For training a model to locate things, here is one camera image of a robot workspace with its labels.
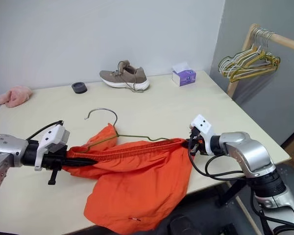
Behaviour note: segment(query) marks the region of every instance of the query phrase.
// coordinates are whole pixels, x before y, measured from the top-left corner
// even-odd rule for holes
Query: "pink cloth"
[[[0,95],[0,105],[5,104],[12,108],[23,104],[33,94],[30,88],[23,86],[12,87],[7,93]]]

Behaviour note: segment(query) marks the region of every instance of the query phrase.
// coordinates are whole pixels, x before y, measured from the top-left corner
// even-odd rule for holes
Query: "wooden rack pole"
[[[252,44],[252,37],[251,37],[251,33],[253,31],[254,28],[256,27],[260,27],[259,24],[256,24],[256,23],[253,23],[250,28],[249,28],[249,31],[246,35],[246,39],[245,39],[245,42],[244,42],[244,45],[243,45],[243,50],[247,50],[248,48],[250,48],[251,44]],[[294,50],[294,40],[292,39],[289,39],[289,38],[286,38],[286,37],[283,37],[279,34],[272,34],[270,36],[270,41],[273,41],[275,43],[278,43],[280,45],[283,45],[285,47],[289,47],[291,49]],[[237,85],[239,84],[239,81],[236,81],[236,82],[230,82],[228,87],[227,87],[227,94],[232,98],[233,95],[234,95],[234,92],[236,90],[236,87]]]

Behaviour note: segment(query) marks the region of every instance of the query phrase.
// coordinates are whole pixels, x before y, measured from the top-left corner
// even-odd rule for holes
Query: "black lid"
[[[84,92],[87,92],[87,87],[86,87],[85,83],[83,83],[83,82],[73,83],[72,88],[76,94],[82,94]]]

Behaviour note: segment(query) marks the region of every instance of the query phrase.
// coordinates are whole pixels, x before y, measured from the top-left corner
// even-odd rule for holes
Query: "gray sneaker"
[[[130,66],[128,60],[118,63],[116,71],[100,71],[100,77],[110,87],[128,88],[133,92],[143,92],[149,86],[142,67],[138,69]]]

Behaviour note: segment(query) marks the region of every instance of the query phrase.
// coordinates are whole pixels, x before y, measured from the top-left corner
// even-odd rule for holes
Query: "purple tissue box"
[[[196,79],[196,72],[193,70],[184,70],[182,72],[176,73],[175,71],[172,72],[172,80],[178,86],[184,86],[190,83],[195,82]]]

